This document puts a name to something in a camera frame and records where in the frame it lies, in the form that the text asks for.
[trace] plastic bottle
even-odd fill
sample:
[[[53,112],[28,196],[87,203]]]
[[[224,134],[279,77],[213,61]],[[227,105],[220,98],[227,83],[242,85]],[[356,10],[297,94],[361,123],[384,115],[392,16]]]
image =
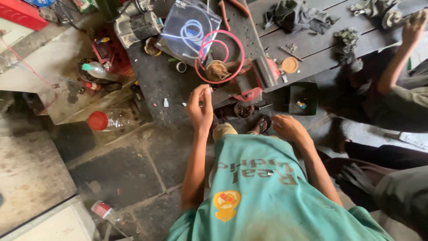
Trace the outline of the plastic bottle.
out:
[[[95,111],[88,118],[89,127],[96,131],[120,130],[135,125],[131,109]]]
[[[111,81],[117,81],[119,75],[110,74],[106,71],[104,66],[98,62],[84,63],[82,69],[88,71],[88,73],[95,78],[103,78]]]
[[[116,213],[109,205],[103,203],[102,201],[97,201],[92,205],[91,210],[102,217],[110,221],[113,225],[116,223],[120,224],[122,222],[122,217],[119,213]]]

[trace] green bottle cap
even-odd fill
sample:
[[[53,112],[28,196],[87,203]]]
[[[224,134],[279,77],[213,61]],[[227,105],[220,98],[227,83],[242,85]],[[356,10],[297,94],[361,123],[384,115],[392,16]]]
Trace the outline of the green bottle cap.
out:
[[[84,64],[82,65],[82,69],[83,69],[83,70],[86,70],[86,71],[90,71],[90,70],[91,70],[91,66],[90,66],[89,64],[87,64],[87,63],[84,63]]]

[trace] hand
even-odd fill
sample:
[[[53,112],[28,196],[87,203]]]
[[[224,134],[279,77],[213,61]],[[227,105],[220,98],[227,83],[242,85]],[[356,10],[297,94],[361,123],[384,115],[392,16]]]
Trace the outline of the hand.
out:
[[[421,41],[428,19],[428,9],[412,14],[403,28],[403,46],[415,47]]]
[[[198,134],[208,136],[213,122],[213,105],[211,103],[212,89],[208,84],[198,86],[189,97],[186,112],[192,119],[193,126]],[[203,106],[199,106],[199,101],[203,101]]]
[[[285,140],[297,145],[313,143],[306,129],[293,117],[276,114],[270,120],[273,122],[273,129]]]

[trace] pliers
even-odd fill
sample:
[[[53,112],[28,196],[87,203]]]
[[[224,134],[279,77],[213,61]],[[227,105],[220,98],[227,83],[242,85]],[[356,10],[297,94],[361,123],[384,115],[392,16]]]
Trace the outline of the pliers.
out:
[[[235,5],[235,7],[237,7],[241,11],[243,11],[247,18],[251,17],[250,11],[246,7],[244,7],[241,3],[239,3],[237,0],[229,0],[229,2],[233,5]],[[227,31],[230,32],[230,26],[229,26],[229,22],[227,21],[226,7],[224,5],[224,1],[220,0],[220,2],[218,3],[218,6],[220,6],[220,8],[221,8],[224,25],[226,26]]]

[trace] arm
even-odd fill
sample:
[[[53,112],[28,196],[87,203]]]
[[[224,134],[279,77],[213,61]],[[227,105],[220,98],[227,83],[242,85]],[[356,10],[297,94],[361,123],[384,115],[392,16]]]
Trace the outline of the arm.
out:
[[[294,142],[302,153],[309,184],[324,194],[328,199],[343,207],[336,188],[318,156],[314,141],[302,124],[293,117],[283,114],[275,115],[271,119],[275,131],[287,141]]]
[[[379,93],[387,95],[391,89],[396,86],[401,70],[404,68],[410,54],[423,37],[427,16],[428,10],[421,10],[416,12],[414,16],[406,22],[406,25],[403,28],[403,43],[386,70],[383,72],[379,83],[377,84],[377,90]]]
[[[190,94],[186,106],[195,127],[195,136],[181,191],[182,210],[197,209],[204,199],[205,150],[214,115],[211,92],[208,84],[200,85]],[[202,107],[199,106],[199,100],[204,102]]]

